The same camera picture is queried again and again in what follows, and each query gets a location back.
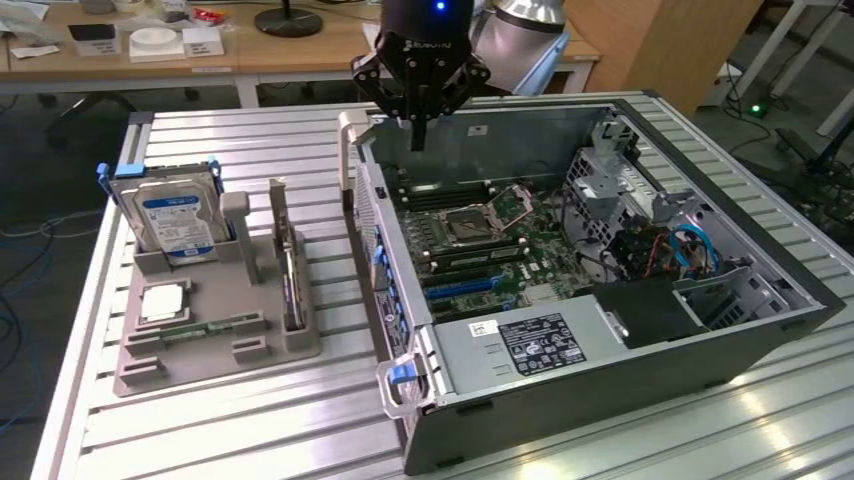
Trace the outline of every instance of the aluminum extrusion table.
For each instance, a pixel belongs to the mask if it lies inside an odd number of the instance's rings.
[[[631,93],[621,97],[851,302],[851,257],[662,100]],[[403,478],[395,427],[380,409],[336,187],[336,116],[355,106],[136,117],[122,162],[180,163],[214,154],[223,163],[226,188],[251,193],[254,231],[264,231],[272,220],[264,180],[287,176],[291,219],[311,242],[323,353],[296,363],[118,398],[112,375],[134,237],[110,205],[34,478]],[[641,161],[663,186],[683,187],[649,145],[639,147]],[[854,307],[849,306],[821,330],[774,351],[727,385],[419,479],[767,479],[795,473],[839,478],[853,472]]]

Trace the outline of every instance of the floor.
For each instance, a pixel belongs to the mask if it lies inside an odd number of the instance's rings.
[[[749,64],[769,31],[763,29],[743,38],[733,54],[737,64]],[[794,43],[783,45],[761,78],[767,80],[773,76],[794,48]],[[314,99],[302,96],[299,85],[276,87],[264,89],[267,99],[263,106],[356,100],[355,89],[346,82],[318,85]],[[773,111],[762,123],[769,128],[794,128],[821,149],[827,139],[813,132],[851,87],[854,72],[817,57],[790,89],[790,110]],[[763,91],[765,85],[757,82],[745,103],[758,98]],[[182,89],[134,92],[127,96],[146,111],[210,110],[239,105],[231,88],[204,88],[200,94],[196,102],[186,100]],[[67,148],[54,150],[44,142],[43,130],[62,109],[78,99],[79,95],[60,95],[59,105],[43,108],[35,96],[27,95],[18,99],[14,108],[0,113],[0,227],[4,229],[22,231],[48,218],[104,206],[106,197],[95,182],[95,168],[102,162],[115,162],[127,113],[112,104],[99,105],[66,130]],[[11,97],[0,98],[0,105],[8,105],[11,100]],[[693,120],[725,148],[762,133],[715,108],[698,111]],[[782,167],[790,154],[778,152],[774,141],[767,140],[746,146],[739,155],[767,166]],[[839,160],[847,164],[854,161],[854,140],[847,142]],[[56,227],[56,233],[83,232],[98,228],[98,222],[98,215],[68,220]],[[0,278],[7,278],[30,261],[46,241],[40,235],[24,239],[0,236]],[[6,431],[0,430],[0,476],[4,479],[18,480],[30,475],[94,242],[95,235],[56,239],[50,250],[50,266],[39,263],[23,275],[27,283],[43,278],[20,292],[15,292],[22,285],[20,280],[3,290],[26,325],[30,341],[16,362],[0,372],[0,426],[36,399],[31,408],[24,410],[20,421]],[[0,341],[0,361],[8,358],[11,346],[10,340]],[[34,357],[40,365],[42,382],[34,374]]]

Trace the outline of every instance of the robotic arm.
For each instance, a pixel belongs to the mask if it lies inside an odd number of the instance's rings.
[[[493,18],[497,27],[473,25],[474,0],[383,0],[376,51],[354,59],[352,76],[383,112],[411,128],[411,150],[424,149],[428,122],[451,115],[491,78],[490,68],[473,53],[470,34],[479,37],[485,28],[490,30],[489,56],[514,53],[502,44],[531,43],[526,32],[538,36],[563,32],[561,6],[561,0],[501,0]],[[529,54],[526,47],[518,53]],[[383,66],[395,80],[394,90],[380,83]]]

